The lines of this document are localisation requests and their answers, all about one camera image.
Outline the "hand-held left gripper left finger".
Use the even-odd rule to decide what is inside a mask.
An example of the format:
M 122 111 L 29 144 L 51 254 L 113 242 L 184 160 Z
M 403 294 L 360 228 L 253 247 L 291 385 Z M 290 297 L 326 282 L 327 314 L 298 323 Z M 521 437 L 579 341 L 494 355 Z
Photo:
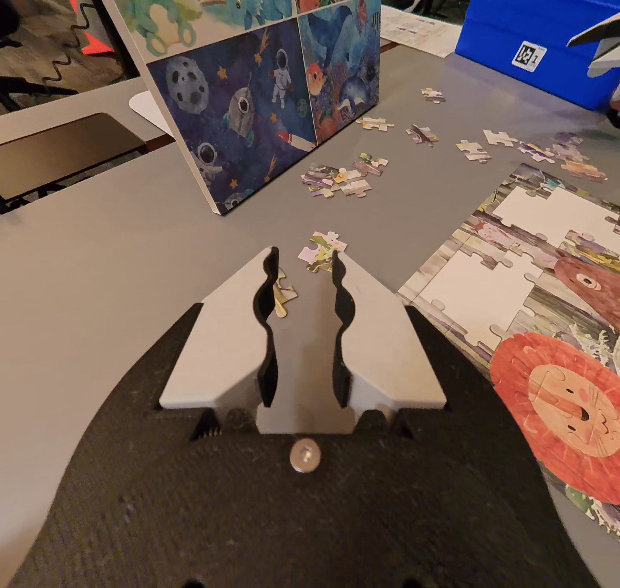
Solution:
M 200 304 L 195 323 L 159 398 L 164 409 L 255 413 L 278 385 L 274 333 L 279 250 L 267 247 Z

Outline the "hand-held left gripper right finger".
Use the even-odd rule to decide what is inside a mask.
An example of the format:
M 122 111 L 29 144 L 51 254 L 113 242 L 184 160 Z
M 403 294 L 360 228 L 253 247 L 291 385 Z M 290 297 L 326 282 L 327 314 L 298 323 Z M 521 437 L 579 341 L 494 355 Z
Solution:
M 355 413 L 443 409 L 446 396 L 398 295 L 347 254 L 332 255 L 336 336 L 332 386 Z

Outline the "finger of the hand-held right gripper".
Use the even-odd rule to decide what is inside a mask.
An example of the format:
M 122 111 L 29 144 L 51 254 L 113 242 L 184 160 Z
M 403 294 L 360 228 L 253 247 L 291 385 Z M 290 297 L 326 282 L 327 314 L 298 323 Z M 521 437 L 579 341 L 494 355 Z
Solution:
M 619 38 L 619 15 L 613 15 L 571 37 L 567 46 L 572 47 L 615 38 Z
M 587 76 L 598 77 L 614 68 L 619 68 L 619 40 L 601 40 L 588 65 Z

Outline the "animal jigsaw puzzle board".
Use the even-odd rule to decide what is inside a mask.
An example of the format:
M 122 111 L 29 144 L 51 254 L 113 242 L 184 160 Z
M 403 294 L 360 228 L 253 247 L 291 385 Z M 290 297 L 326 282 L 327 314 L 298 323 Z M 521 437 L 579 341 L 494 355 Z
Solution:
M 619 540 L 619 204 L 521 164 L 399 289 Z

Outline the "jigsaw pieces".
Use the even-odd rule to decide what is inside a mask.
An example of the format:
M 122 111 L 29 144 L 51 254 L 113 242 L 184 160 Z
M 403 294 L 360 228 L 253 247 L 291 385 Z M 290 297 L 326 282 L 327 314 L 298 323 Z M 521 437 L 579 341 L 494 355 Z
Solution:
M 445 102 L 441 92 L 434 92 L 430 88 L 422 90 L 425 98 L 429 98 L 432 104 L 440 104 Z M 394 127 L 394 124 L 388 123 L 384 118 L 363 117 L 357 119 L 356 123 L 362 125 L 365 130 L 377 129 L 381 132 L 387 132 L 388 129 Z M 585 177 L 592 180 L 604 180 L 606 177 L 597 171 L 594 166 L 588 165 L 584 160 L 588 158 L 579 154 L 575 148 L 581 141 L 572 134 L 563 135 L 564 139 L 560 140 L 558 135 L 552 149 L 541 149 L 532 143 L 519 141 L 515 137 L 506 132 L 493 132 L 484 129 L 483 133 L 487 143 L 492 146 L 499 144 L 505 147 L 518 147 L 519 151 L 529 154 L 532 159 L 537 162 L 547 161 L 550 164 L 555 162 L 553 156 L 565 160 L 562 168 L 571 171 L 574 176 Z M 413 143 L 424 144 L 430 148 L 434 147 L 439 138 L 429 127 L 420 127 L 410 125 L 406 129 L 406 134 L 411 138 Z M 486 164 L 491 155 L 479 143 L 461 140 L 456 147 L 464 152 L 469 161 L 478 164 Z M 389 160 L 384 158 L 373 159 L 371 154 L 366 152 L 360 153 L 357 160 L 352 163 L 351 168 L 330 167 L 312 163 L 309 169 L 301 175 L 301 180 L 307 185 L 315 198 L 333 198 L 336 191 L 341 191 L 343 195 L 355 196 L 356 198 L 366 197 L 367 191 L 371 189 L 371 185 L 367 181 L 367 176 L 374 175 L 379 177 L 383 174 L 385 167 L 389 164 Z M 287 316 L 288 311 L 286 304 L 298 297 L 297 291 L 293 287 L 286 287 L 282 284 L 282 280 L 286 277 L 284 271 L 279 268 L 278 278 L 274 284 L 275 312 L 279 318 Z

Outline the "pink green jigsaw piece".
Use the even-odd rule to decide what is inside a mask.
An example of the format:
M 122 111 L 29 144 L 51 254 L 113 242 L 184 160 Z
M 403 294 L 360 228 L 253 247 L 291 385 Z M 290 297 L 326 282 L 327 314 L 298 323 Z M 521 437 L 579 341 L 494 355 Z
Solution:
M 309 241 L 314 247 L 304 247 L 299 252 L 298 259 L 304 261 L 306 269 L 313 274 L 318 273 L 321 269 L 331 273 L 334 252 L 344 252 L 348 246 L 333 231 L 329 231 L 326 234 L 315 231 Z

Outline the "blue plastic bin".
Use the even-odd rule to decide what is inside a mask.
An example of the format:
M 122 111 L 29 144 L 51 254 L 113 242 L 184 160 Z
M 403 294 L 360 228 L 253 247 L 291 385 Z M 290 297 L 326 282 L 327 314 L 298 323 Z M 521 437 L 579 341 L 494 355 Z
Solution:
M 470 0 L 456 54 L 588 110 L 609 102 L 619 70 L 588 75 L 596 43 L 569 46 L 619 12 L 619 0 Z

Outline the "printed paper sheet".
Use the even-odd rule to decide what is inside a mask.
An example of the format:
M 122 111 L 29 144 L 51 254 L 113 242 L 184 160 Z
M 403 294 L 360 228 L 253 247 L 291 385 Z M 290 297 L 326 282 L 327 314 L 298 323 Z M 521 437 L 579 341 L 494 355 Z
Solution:
M 381 6 L 381 39 L 439 58 L 456 50 L 461 25 L 419 16 L 388 5 Z

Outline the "puzzle box with pictures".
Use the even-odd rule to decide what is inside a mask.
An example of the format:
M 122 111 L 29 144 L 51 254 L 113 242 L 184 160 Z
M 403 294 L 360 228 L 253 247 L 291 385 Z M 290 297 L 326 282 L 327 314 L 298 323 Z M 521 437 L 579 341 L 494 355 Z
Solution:
M 102 0 L 213 211 L 379 101 L 381 0 Z

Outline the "beige table flap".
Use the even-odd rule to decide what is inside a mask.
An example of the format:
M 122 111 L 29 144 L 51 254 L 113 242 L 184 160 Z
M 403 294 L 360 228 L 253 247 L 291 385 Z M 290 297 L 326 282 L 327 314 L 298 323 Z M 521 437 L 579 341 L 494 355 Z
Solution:
M 1 199 L 17 199 L 144 148 L 144 141 L 107 113 L 1 144 Z

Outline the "orange traffic cone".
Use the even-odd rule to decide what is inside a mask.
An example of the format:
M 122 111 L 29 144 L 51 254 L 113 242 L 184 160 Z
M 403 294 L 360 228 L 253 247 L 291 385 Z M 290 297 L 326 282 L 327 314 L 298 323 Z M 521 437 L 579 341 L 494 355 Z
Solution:
M 69 2 L 76 15 L 74 30 L 81 44 L 82 53 L 94 56 L 111 52 L 107 33 L 92 0 L 69 0 Z

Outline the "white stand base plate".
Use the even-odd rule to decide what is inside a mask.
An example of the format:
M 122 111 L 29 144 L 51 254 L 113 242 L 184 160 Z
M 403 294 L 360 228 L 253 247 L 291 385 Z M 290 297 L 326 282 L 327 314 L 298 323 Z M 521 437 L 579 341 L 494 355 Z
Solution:
M 174 135 L 150 91 L 146 90 L 132 96 L 128 105 L 132 111 L 158 127 L 163 133 L 169 136 Z

